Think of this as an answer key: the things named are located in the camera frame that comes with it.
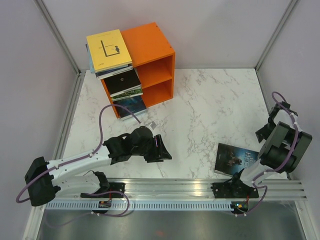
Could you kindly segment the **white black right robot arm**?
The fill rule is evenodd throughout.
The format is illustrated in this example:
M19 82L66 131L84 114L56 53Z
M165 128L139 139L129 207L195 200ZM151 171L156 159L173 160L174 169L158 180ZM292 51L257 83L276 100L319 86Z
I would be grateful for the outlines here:
M228 184L228 191L240 197L247 187L257 188L264 179L296 169L313 137L298 124L298 114L282 101L275 104L269 113L267 124L256 131L258 141L265 140L257 161L241 170L238 179Z

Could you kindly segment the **teal blue ocean book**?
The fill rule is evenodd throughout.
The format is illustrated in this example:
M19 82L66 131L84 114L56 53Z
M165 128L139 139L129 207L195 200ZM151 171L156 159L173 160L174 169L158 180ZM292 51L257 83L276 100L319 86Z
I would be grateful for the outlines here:
M132 112L135 115L139 115L147 110L147 107L140 95L117 100L114 102L114 104L127 108L130 112ZM129 112L127 112L125 109L118 106L116 106L115 108L119 117L122 120L132 117L132 115Z

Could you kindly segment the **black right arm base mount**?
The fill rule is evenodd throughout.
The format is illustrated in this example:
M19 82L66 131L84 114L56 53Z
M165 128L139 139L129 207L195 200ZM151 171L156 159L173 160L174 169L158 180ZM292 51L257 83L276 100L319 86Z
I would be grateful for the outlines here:
M259 193L256 188L245 184L230 182L216 182L210 187L216 199L258 199Z

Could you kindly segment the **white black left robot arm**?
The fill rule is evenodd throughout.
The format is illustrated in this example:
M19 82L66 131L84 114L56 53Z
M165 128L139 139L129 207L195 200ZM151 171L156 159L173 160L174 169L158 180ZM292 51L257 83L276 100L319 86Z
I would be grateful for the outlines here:
M141 156L147 163L171 160L162 136L150 128L140 126L132 133L124 133L104 141L98 149L77 157L46 161L33 160L24 180L33 207L45 205L66 189L65 181L85 171L126 162L132 156Z

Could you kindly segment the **dark night scene book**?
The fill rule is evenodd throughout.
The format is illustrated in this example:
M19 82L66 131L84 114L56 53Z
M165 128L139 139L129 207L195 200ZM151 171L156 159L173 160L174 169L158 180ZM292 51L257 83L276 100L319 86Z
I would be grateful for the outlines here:
M243 169L251 167L258 160L257 151L219 143L214 172L233 176Z

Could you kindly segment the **black book with gold lines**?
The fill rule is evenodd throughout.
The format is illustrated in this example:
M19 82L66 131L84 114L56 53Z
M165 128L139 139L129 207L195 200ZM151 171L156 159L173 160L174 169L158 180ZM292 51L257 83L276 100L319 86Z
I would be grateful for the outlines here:
M115 97L142 86L135 69L107 77L103 82L111 97Z

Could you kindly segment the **yellow Little Prince book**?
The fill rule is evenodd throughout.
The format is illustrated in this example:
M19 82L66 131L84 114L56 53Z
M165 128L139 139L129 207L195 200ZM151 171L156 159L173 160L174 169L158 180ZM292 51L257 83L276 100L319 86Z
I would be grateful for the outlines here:
M86 41L96 73L132 63L119 29L89 35Z

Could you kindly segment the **dark blue Robinson Crusoe book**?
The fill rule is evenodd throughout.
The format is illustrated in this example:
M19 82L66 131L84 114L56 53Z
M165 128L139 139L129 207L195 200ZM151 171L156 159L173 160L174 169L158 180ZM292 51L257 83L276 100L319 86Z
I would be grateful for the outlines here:
M130 71L133 68L131 64L128 64L126 66L118 67L118 68L113 68L113 69L108 69L105 71L97 72L95 73L95 76L98 80L102 80L105 78L109 78L127 71Z

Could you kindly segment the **light blue paperback book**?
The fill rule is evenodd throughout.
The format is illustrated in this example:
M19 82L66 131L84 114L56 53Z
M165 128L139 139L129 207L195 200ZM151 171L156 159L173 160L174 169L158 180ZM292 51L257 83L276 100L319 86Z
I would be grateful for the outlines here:
M92 60L92 56L91 56L91 52L90 52L90 48L88 46L88 44L85 44L86 50L87 50L87 55L88 55L88 59L89 59L89 70L92 74L95 74L95 68L94 68L94 64L93 64L93 60Z

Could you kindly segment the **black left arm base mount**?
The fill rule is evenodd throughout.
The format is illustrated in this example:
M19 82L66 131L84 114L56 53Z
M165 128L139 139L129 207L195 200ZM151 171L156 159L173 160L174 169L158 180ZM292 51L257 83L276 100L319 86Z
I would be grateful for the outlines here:
M104 199L120 199L123 198L123 194L126 190L126 184L124 182L111 182L109 188L100 187L94 193L81 193L80 197L86 198L104 198Z

